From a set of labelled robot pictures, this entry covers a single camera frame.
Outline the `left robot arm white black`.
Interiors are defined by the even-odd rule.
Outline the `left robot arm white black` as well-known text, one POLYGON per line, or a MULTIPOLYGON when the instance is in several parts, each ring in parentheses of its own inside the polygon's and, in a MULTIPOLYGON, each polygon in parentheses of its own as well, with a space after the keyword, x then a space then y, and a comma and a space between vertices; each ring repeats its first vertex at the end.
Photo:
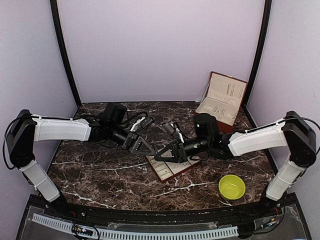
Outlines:
POLYGON ((20 111, 5 130, 2 154, 9 155, 14 168, 42 197, 51 203, 51 210, 60 218, 71 213, 65 197, 34 155, 34 143, 41 141, 99 142, 111 140, 123 150, 135 155, 153 156, 155 150, 136 131, 128 130, 127 108, 119 103, 108 103, 98 115, 82 115, 79 118, 48 117, 31 114, 28 109, 20 111))

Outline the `lime green bowl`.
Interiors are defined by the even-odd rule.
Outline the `lime green bowl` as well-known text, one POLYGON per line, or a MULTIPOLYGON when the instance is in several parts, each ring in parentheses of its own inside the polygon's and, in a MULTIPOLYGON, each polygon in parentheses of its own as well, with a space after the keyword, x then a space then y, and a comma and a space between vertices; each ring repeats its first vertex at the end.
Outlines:
POLYGON ((218 183, 220 195, 227 200, 238 200, 246 193, 245 182, 237 175, 223 176, 218 183))

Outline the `black frame post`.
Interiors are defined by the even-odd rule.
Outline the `black frame post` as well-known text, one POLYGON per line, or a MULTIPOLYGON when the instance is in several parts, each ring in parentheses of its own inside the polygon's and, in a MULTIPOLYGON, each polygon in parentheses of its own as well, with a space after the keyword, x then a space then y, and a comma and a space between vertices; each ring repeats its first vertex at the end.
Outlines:
POLYGON ((265 45, 265 40, 267 36, 268 26, 269 26, 272 2, 273 2, 272 0, 264 1, 264 8, 263 8, 262 21, 261 21, 257 47, 256 47, 248 83, 247 83, 246 93, 242 102, 243 108, 246 108, 248 106, 248 102, 249 102, 249 99, 254 87, 254 83, 258 74, 258 69, 260 66, 264 45, 265 45))
POLYGON ((50 0, 49 2, 50 2, 50 9, 51 9, 51 15, 52 15, 52 20, 53 20, 56 40, 57 40, 58 48, 60 51, 60 56, 62 59, 63 67, 65 70, 65 74, 67 77, 67 81, 68 81, 74 102, 75 102, 77 108, 79 108, 82 105, 82 101, 81 101, 81 98, 80 98, 80 95, 79 95, 79 92, 78 92, 78 89, 76 86, 76 81, 73 76, 71 64, 69 61, 69 56, 67 53, 67 48, 66 48, 66 44, 65 44, 65 39, 64 39, 60 14, 59 14, 58 1, 57 0, 50 0))

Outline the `red jewelry tray insert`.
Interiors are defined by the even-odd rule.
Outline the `red jewelry tray insert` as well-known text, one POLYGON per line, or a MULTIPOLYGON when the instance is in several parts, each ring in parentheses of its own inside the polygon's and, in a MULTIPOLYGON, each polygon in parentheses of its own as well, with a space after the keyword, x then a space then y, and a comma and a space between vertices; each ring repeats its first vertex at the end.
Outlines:
POLYGON ((156 161, 153 156, 146 156, 146 159, 161 183, 165 183, 201 164, 200 160, 190 159, 183 163, 156 161))

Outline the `left black frame post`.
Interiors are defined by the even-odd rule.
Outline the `left black frame post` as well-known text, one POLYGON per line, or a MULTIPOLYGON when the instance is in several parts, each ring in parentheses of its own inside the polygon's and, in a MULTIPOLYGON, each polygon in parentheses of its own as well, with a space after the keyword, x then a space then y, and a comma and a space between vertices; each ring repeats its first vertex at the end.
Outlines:
POLYGON ((57 0, 50 0, 49 2, 50 2, 50 9, 51 9, 51 15, 52 15, 52 20, 53 20, 56 40, 57 40, 58 48, 60 51, 60 56, 62 59, 63 67, 65 70, 65 74, 67 77, 67 81, 68 81, 74 102, 75 102, 77 108, 79 108, 82 105, 82 101, 81 101, 81 98, 80 98, 80 95, 79 95, 79 92, 78 92, 78 89, 76 86, 76 81, 73 76, 71 64, 69 61, 69 56, 67 53, 67 48, 66 48, 66 44, 65 44, 65 39, 64 39, 60 14, 59 14, 58 1, 57 0))

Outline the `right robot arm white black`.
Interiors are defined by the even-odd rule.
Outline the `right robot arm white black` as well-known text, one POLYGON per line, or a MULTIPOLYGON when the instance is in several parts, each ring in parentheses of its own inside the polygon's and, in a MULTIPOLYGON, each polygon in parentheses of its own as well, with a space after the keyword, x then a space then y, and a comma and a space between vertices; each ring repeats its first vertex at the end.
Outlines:
POLYGON ((266 217, 275 208, 285 191, 312 166, 320 152, 316 133, 308 125, 309 118, 288 111, 284 118, 273 123, 245 131, 222 133, 217 119, 208 113, 193 118, 196 136, 176 140, 158 151, 154 159, 159 162, 184 163, 189 157, 207 152, 220 160, 230 160, 247 153, 287 147, 289 155, 265 190, 265 198, 255 205, 255 213, 266 217))

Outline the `red jewelry box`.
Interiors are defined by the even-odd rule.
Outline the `red jewelry box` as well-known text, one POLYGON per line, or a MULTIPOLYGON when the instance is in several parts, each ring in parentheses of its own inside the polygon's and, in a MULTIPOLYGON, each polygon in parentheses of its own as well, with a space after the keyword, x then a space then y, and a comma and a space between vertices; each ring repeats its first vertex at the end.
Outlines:
POLYGON ((196 114, 209 114, 217 120, 218 128, 225 133, 234 129, 248 83, 229 75, 212 71, 196 114))

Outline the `right black frame post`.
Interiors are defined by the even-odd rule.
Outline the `right black frame post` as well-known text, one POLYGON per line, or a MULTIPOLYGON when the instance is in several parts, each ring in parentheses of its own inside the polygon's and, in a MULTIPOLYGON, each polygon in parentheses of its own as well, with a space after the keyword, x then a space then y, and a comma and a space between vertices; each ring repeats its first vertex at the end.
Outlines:
POLYGON ((242 102, 243 108, 246 108, 248 106, 248 102, 249 102, 249 99, 254 87, 254 83, 258 74, 258 69, 260 66, 264 45, 265 45, 265 40, 267 36, 268 26, 269 26, 272 2, 273 2, 272 0, 264 1, 264 8, 263 8, 262 21, 261 21, 257 47, 256 47, 248 83, 247 83, 246 93, 242 102))

